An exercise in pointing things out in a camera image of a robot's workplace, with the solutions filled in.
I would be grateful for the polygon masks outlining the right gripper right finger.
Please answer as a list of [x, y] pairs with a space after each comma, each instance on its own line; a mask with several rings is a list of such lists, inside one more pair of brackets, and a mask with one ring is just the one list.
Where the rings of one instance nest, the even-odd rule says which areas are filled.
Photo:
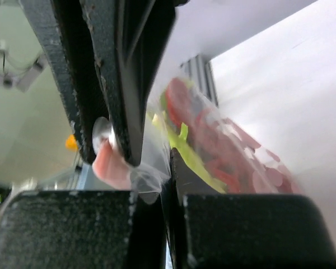
[[336, 250], [311, 199], [219, 194], [171, 151], [174, 268], [336, 268]]

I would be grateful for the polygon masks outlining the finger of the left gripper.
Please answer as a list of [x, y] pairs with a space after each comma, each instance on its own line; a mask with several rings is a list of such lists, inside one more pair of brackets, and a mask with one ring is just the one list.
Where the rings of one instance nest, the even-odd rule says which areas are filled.
[[108, 109], [79, 1], [24, 0], [21, 7], [48, 59], [82, 159], [92, 164], [92, 129]]
[[126, 162], [141, 162], [147, 99], [175, 22], [175, 2], [81, 1], [99, 83]]

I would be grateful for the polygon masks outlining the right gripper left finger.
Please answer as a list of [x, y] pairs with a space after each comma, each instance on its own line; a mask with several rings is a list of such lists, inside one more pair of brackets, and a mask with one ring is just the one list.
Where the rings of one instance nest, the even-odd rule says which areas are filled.
[[164, 268], [160, 195], [26, 191], [0, 219], [0, 268]]

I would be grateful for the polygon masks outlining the red toy lobster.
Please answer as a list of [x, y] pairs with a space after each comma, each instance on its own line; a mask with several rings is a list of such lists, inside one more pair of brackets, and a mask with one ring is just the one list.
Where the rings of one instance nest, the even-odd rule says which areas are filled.
[[187, 143], [205, 169], [227, 185], [226, 193], [299, 193], [280, 158], [264, 148], [187, 78], [174, 77], [164, 93], [170, 118], [188, 127]]

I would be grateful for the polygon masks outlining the clear pink-dotted zip bag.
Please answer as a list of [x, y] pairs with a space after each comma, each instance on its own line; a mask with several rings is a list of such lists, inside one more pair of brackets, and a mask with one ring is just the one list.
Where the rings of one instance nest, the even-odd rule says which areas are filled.
[[198, 176], [184, 177], [188, 192], [293, 193], [300, 188], [280, 158], [264, 148], [184, 76], [154, 83], [148, 98], [141, 163], [128, 164], [108, 121], [94, 125], [94, 174], [120, 191], [136, 191], [152, 203], [172, 176], [171, 150]]

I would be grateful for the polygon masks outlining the green white celery stalk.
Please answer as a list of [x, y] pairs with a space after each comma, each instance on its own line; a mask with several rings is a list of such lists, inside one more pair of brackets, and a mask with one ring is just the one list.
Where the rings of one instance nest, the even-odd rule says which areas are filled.
[[165, 94], [159, 98], [160, 114], [155, 114], [152, 123], [166, 131], [170, 147], [177, 153], [173, 168], [176, 169], [176, 187], [180, 194], [216, 194], [227, 191], [227, 185], [215, 179], [205, 169], [200, 156], [187, 143], [188, 127], [176, 126], [170, 118], [169, 102]]

